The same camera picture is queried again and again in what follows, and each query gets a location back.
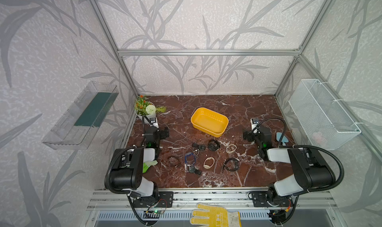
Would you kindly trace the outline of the small beige strap watch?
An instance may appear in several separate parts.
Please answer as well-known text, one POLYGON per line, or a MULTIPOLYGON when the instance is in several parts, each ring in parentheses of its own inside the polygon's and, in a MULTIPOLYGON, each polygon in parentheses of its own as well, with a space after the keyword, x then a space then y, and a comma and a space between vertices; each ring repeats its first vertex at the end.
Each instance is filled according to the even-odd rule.
POLYGON ((226 152, 227 152, 228 154, 230 154, 230 153, 234 153, 234 152, 236 151, 236 149, 237 149, 237 146, 236 146, 236 145, 234 145, 234 144, 229 144, 229 145, 226 147, 226 152))

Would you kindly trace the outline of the black chunky digital watch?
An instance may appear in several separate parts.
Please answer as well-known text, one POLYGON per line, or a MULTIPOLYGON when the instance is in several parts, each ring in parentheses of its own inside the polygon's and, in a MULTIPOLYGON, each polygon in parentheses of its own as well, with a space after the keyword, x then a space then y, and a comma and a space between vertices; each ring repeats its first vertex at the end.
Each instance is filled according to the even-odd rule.
POLYGON ((224 162, 221 172, 224 172, 225 170, 229 172, 236 172, 239 170, 239 168, 240 168, 240 160, 237 158, 231 157, 224 162))

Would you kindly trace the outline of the blue transparent watch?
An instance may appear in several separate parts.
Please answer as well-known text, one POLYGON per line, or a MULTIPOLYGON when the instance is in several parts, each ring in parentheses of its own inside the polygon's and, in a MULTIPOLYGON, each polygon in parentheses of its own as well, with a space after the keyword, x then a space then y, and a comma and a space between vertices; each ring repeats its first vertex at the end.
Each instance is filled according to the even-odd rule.
POLYGON ((185 164, 186 166, 194 166, 197 161, 197 158, 194 153, 187 152, 185 154, 185 164))

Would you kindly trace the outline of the black sport watch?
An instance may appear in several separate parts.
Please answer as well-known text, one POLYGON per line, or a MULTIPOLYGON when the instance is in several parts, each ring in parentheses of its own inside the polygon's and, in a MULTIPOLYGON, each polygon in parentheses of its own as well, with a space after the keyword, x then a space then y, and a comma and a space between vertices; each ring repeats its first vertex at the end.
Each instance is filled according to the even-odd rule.
POLYGON ((220 149, 220 143, 215 139, 211 139, 208 143, 208 149, 210 151, 217 151, 220 149))

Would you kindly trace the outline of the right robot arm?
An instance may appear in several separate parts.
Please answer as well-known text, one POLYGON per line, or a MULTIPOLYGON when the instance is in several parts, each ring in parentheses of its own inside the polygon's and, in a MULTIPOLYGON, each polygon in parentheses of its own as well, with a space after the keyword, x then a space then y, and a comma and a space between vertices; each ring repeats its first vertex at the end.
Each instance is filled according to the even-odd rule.
POLYGON ((268 200, 330 190, 343 181, 344 166, 330 151, 312 145, 275 148, 271 136, 266 127, 243 131, 243 139, 258 145, 258 154, 264 161, 287 163, 292 167, 292 175, 269 187, 268 200))

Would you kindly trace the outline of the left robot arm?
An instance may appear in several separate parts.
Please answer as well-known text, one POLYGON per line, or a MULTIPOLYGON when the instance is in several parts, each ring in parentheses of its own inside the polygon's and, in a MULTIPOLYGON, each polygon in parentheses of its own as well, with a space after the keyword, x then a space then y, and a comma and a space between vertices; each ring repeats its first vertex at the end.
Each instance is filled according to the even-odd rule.
POLYGON ((160 141, 169 136, 167 127, 160 130, 151 126, 144 132, 145 144, 116 149, 105 175, 105 188, 114 194, 158 201, 157 185, 143 177, 144 163, 157 160, 160 141))

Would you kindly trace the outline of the black analog watch upper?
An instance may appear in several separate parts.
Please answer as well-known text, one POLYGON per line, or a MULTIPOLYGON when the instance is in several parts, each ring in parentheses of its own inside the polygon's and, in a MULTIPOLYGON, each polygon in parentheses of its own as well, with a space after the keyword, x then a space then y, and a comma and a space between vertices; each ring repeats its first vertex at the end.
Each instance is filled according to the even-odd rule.
POLYGON ((198 144, 198 143, 195 143, 195 142, 192 144, 192 147, 194 148, 194 150, 199 150, 199 151, 206 150, 206 146, 205 145, 198 144))

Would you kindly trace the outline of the black analog watch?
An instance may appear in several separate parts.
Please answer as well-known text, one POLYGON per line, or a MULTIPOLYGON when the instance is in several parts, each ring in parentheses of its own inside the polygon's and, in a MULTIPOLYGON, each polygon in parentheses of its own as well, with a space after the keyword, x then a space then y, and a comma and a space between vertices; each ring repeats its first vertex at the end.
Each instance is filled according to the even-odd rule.
POLYGON ((194 148, 194 150, 199 150, 199 151, 206 150, 206 146, 205 145, 198 144, 198 143, 195 143, 195 142, 192 144, 192 147, 194 148))
POLYGON ((202 172, 200 170, 196 169, 195 166, 189 166, 188 172, 192 173, 192 174, 199 175, 199 176, 201 176, 201 174, 202 174, 202 172))

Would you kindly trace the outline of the black analog watch lower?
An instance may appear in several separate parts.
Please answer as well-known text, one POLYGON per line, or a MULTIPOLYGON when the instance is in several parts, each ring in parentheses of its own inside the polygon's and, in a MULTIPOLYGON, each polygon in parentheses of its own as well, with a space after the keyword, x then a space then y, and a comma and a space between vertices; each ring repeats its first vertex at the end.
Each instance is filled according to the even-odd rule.
POLYGON ((188 172, 192 173, 192 174, 199 175, 199 176, 201 176, 201 174, 202 174, 202 172, 200 170, 196 169, 195 166, 189 166, 188 172))

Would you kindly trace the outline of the yellow plastic storage box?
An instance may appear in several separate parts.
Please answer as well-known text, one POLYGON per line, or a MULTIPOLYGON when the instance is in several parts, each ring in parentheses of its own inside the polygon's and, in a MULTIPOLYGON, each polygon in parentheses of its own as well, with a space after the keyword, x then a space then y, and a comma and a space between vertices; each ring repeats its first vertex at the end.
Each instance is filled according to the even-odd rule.
POLYGON ((228 126, 229 119, 225 115, 201 107, 193 113, 191 123, 195 129, 213 137, 221 137, 228 126))

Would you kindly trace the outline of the light blue spatula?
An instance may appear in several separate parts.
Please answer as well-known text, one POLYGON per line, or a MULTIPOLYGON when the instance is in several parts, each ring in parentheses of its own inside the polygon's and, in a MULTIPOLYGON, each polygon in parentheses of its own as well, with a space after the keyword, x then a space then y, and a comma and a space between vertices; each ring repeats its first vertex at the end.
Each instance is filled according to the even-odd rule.
POLYGON ((276 133, 276 141, 277 142, 280 142, 281 141, 281 145, 282 146, 286 146, 287 143, 289 142, 289 139, 284 135, 283 138, 282 137, 282 133, 281 132, 277 132, 276 133))

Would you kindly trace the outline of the potted artificial plant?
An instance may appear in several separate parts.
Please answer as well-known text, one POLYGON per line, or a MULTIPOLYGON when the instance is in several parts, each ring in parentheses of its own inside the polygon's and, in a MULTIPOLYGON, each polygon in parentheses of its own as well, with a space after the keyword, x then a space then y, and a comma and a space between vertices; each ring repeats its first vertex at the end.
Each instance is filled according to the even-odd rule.
POLYGON ((137 117, 139 119, 144 119, 144 116, 148 119, 155 118, 159 113, 165 113, 167 108, 165 106, 155 106, 148 98, 144 95, 138 96, 135 101, 134 109, 137 117))

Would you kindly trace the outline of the green work glove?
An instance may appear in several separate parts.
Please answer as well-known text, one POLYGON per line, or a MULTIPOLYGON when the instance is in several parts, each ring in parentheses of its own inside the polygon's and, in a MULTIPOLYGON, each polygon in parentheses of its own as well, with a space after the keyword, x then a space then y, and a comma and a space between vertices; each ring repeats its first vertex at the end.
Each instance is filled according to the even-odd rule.
POLYGON ((143 171, 142 172, 146 173, 151 166, 155 166, 157 164, 158 164, 157 160, 144 162, 143 163, 143 171))

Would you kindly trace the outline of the yellow knitted glove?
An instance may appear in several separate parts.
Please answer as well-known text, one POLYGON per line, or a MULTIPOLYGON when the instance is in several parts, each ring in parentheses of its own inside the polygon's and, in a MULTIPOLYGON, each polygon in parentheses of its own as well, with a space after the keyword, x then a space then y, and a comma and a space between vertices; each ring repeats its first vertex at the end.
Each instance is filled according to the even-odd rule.
POLYGON ((240 213, 224 207, 198 203, 192 211, 190 224, 199 227, 242 227, 240 213))

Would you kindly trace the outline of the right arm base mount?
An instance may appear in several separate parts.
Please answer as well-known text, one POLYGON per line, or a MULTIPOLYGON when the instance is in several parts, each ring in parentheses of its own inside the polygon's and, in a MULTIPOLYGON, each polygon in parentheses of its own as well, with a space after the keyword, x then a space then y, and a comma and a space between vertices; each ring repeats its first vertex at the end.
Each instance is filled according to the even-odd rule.
POLYGON ((291 196, 281 197, 271 190, 251 191, 248 193, 247 197, 253 202, 254 207, 289 209, 294 206, 291 196))

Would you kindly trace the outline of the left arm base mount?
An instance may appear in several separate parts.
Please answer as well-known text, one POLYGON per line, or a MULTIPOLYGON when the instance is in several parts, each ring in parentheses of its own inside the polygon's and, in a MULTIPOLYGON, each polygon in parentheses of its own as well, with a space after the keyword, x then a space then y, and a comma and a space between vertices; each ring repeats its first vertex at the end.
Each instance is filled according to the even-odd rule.
POLYGON ((140 197, 133 200, 135 208, 148 208, 154 206, 156 208, 171 208, 174 200, 174 192, 159 191, 149 197, 140 197))

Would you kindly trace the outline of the aluminium cage frame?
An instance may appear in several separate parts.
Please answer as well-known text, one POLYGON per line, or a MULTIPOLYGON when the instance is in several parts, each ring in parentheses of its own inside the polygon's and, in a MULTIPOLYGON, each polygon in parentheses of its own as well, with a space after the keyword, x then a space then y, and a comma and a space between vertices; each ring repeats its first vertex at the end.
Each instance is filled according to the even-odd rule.
MULTIPOLYGON (((382 147, 382 0, 336 0, 318 31, 298 43, 292 39, 291 49, 261 48, 263 38, 283 38, 288 29, 297 29, 302 17, 295 14, 283 18, 279 6, 289 10, 299 3, 309 6, 315 0, 243 0, 247 10, 242 20, 223 38, 213 37, 212 21, 207 21, 199 5, 193 0, 178 0, 172 10, 162 14, 166 0, 96 0, 125 15, 135 25, 130 35, 117 47, 117 57, 129 51, 132 67, 140 58, 157 60, 150 72, 158 73, 159 88, 172 94, 185 94, 185 76, 194 73, 191 82, 199 82, 199 89, 210 94, 217 86, 224 86, 241 72, 250 76, 244 84, 250 93, 257 85, 279 79, 278 103, 283 112, 291 111, 288 98, 294 88, 294 74, 272 71, 268 65, 256 64, 255 56, 293 57, 304 55, 316 71, 341 96, 339 104, 347 105, 355 115, 355 127, 363 126, 361 136, 369 132, 376 144, 362 144, 356 138, 339 149, 346 175, 341 189, 355 190, 362 184, 364 191, 376 193, 382 185, 382 163, 376 154, 366 158, 373 149, 382 147)), ((211 0, 199 0, 211 4, 211 0)))

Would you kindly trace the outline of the clear acrylic wall shelf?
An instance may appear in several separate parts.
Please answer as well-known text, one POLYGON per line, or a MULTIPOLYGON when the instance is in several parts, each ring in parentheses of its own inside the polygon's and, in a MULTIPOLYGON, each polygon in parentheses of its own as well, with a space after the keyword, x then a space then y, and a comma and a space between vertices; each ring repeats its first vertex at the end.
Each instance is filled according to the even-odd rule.
POLYGON ((90 81, 42 143, 54 150, 86 150, 119 95, 117 86, 90 81))

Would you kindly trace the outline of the aluminium front rail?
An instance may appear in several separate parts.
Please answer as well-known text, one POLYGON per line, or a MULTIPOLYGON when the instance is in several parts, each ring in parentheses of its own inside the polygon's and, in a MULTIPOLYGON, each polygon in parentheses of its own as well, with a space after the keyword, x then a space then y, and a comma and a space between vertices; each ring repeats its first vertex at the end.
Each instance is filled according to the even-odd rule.
MULTIPOLYGON (((161 197, 157 206, 163 210, 192 210, 197 203, 222 206, 228 210, 250 209, 286 209, 292 207, 294 200, 285 201, 277 206, 269 205, 264 199, 252 197, 252 192, 266 192, 266 188, 168 188, 160 192, 173 192, 171 197, 161 197)), ((313 192, 301 195, 296 205, 297 209, 337 209, 332 195, 328 191, 313 192)), ((130 210, 125 194, 113 194, 106 190, 93 192, 87 206, 88 211, 93 210, 130 210)))

